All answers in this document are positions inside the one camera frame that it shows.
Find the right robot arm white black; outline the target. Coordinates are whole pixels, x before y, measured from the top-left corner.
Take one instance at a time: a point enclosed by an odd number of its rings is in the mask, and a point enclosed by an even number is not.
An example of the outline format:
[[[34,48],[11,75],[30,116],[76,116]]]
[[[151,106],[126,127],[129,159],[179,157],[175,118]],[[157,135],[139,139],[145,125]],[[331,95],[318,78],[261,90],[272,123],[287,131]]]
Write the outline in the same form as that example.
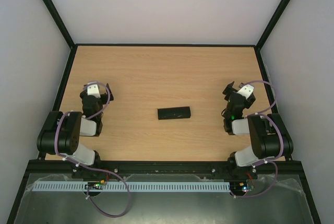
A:
[[[293,142],[279,113],[265,114],[277,103],[255,113],[244,115],[256,98],[254,84],[274,86],[264,80],[253,80],[234,88],[234,82],[227,84],[222,94],[227,101],[222,110],[223,127],[232,136],[248,135],[250,146],[233,152],[228,158],[228,173],[239,178],[246,169],[255,170],[257,166],[268,164],[281,157],[290,156],[293,152]]]

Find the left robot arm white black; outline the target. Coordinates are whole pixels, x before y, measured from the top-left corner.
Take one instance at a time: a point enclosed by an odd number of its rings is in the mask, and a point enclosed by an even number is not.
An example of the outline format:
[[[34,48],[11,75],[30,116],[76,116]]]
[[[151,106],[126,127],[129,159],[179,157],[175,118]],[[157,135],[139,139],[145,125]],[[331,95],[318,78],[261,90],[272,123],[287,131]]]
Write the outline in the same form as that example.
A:
[[[38,135],[37,149],[69,161],[75,167],[101,170],[100,155],[86,147],[80,137],[98,137],[104,110],[114,100],[109,84],[97,81],[84,85],[80,93],[82,111],[51,111]]]

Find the black sunglasses case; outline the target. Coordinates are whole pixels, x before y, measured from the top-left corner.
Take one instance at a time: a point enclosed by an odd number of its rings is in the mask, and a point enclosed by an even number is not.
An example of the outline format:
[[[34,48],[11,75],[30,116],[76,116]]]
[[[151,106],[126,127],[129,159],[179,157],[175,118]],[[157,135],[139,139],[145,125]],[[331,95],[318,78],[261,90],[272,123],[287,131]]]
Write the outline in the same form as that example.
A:
[[[191,117],[190,107],[174,107],[157,109],[158,120],[189,119]]]

